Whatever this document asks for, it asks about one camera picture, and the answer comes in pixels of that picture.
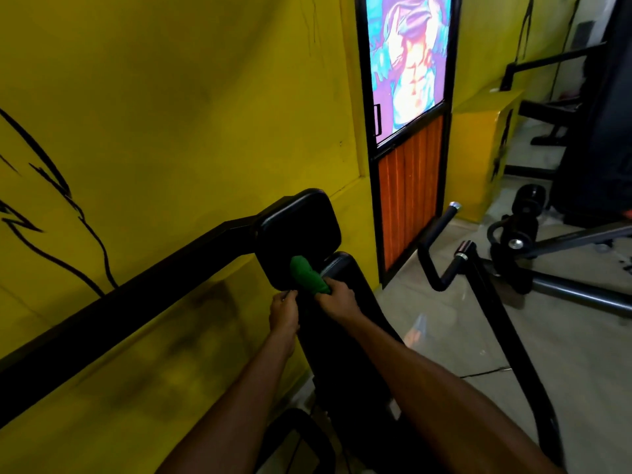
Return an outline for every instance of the black roller pad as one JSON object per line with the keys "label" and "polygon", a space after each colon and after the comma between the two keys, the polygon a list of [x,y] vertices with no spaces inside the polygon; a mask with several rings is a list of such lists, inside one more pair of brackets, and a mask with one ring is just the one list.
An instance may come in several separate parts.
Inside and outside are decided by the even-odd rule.
{"label": "black roller pad", "polygon": [[279,291],[297,288],[289,273],[292,256],[304,256],[319,271],[341,242],[331,201],[315,188],[281,198],[259,213],[253,238],[259,264]]}

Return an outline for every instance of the person's left hand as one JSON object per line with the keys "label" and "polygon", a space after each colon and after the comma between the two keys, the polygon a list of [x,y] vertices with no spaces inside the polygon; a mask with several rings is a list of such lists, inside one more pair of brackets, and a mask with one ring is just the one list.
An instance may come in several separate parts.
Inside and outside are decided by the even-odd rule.
{"label": "person's left hand", "polygon": [[270,304],[270,332],[288,336],[291,340],[290,355],[294,352],[294,336],[298,331],[298,291],[283,291],[273,296]]}

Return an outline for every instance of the tiled floor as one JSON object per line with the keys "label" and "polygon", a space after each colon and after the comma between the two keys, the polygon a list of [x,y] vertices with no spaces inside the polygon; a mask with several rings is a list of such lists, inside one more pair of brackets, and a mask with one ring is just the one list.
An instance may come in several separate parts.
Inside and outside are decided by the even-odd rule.
{"label": "tiled floor", "polygon": [[[509,154],[510,163],[555,167],[561,156],[559,148],[533,148],[528,144],[531,137],[547,130],[540,125],[517,133]],[[536,153],[539,159],[529,158],[529,153]],[[454,250],[466,239],[476,242],[479,254],[488,257],[487,226],[498,221],[502,214],[510,213],[516,190],[527,182],[529,180],[506,177],[501,196],[487,212],[482,226],[451,223],[432,247],[437,268],[444,269]],[[539,236],[549,238],[572,230],[574,228],[563,225],[554,214],[549,214],[541,220]],[[618,240],[615,248],[621,254],[632,255],[632,239]],[[620,268],[616,255],[599,254],[594,247],[547,254],[536,259],[533,267],[556,276],[632,293],[632,276]],[[446,292],[437,293],[428,285],[413,256],[377,296],[399,335],[404,337],[415,324],[421,327],[425,335],[413,348],[456,375],[476,374],[507,365],[463,277],[458,277]],[[536,292],[518,296],[503,289],[501,297],[556,409],[568,471],[571,474],[630,472],[632,323]],[[511,371],[468,381],[536,439],[530,408]],[[327,425],[324,416],[319,422]],[[294,445],[295,440],[292,440],[291,446],[286,448],[289,456]],[[307,456],[298,454],[295,463]],[[287,465],[289,456],[281,456],[285,461],[266,472],[284,472],[281,466]],[[337,471],[347,472],[342,456],[340,458]],[[291,472],[311,470],[293,466]],[[361,467],[353,466],[352,472],[361,472]]]}

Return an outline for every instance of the person's right hand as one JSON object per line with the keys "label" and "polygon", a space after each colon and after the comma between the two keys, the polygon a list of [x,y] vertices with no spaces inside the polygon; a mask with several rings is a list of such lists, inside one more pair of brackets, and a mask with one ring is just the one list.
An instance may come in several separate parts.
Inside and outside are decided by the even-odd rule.
{"label": "person's right hand", "polygon": [[344,325],[347,321],[363,316],[352,289],[330,277],[324,278],[324,281],[331,288],[331,294],[318,293],[314,298],[329,317]]}

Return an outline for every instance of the forearm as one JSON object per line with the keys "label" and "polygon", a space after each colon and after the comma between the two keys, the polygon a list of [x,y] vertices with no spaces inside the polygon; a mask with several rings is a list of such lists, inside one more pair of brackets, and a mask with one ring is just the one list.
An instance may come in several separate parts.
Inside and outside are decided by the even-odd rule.
{"label": "forearm", "polygon": [[293,343],[293,333],[273,331],[237,381],[176,446],[157,472],[251,473]]}
{"label": "forearm", "polygon": [[402,412],[451,472],[560,472],[468,383],[395,341],[364,316],[343,324],[383,376]]}

